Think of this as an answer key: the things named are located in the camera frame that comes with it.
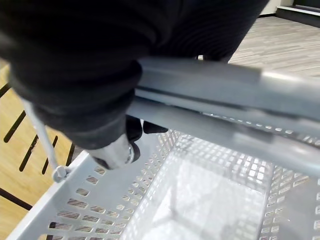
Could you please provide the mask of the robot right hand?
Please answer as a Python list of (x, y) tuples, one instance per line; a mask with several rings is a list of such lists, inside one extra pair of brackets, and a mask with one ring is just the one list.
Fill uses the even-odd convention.
[(107, 169), (164, 127), (126, 114), (147, 56), (228, 62), (265, 0), (3, 0), (0, 56), (42, 122)]

